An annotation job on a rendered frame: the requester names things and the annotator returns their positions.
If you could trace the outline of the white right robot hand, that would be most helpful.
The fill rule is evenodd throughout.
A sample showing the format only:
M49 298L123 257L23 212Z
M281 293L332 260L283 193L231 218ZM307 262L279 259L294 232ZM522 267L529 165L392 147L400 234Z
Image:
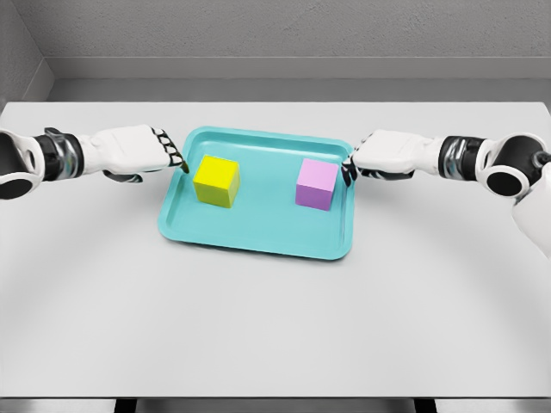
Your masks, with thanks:
M412 133L376 130L363 139L341 166L345 185L358 176L385 181L411 179L414 174L412 151L420 137Z

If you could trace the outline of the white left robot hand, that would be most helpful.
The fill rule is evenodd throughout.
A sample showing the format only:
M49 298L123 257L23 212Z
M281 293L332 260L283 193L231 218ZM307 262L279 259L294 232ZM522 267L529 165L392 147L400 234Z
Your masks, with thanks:
M116 182L142 183L142 175L167 168L189 166L162 128L125 126L96 134L93 145L100 153L102 173Z

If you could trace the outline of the pink cube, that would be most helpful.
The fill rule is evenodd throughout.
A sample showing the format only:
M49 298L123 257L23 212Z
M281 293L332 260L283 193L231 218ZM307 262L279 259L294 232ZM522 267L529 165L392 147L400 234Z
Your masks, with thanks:
M304 158L295 185L295 204L329 211L339 166Z

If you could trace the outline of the yellow cube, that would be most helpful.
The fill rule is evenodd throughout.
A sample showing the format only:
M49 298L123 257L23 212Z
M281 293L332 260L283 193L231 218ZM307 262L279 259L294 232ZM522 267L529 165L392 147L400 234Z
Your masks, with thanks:
M197 200L231 208L240 186L237 162L205 155L193 178Z

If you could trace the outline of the teal plastic tray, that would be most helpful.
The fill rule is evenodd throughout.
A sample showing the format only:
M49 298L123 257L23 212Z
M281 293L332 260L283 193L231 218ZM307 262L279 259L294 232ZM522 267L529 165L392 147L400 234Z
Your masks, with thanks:
M176 170L158 216L173 241L337 260L351 248L355 189L336 180L329 211L298 206L295 185L304 159L340 164L351 153L340 139L203 126L186 138L190 172ZM197 200L193 176L204 156L239 164L241 185L230 208Z

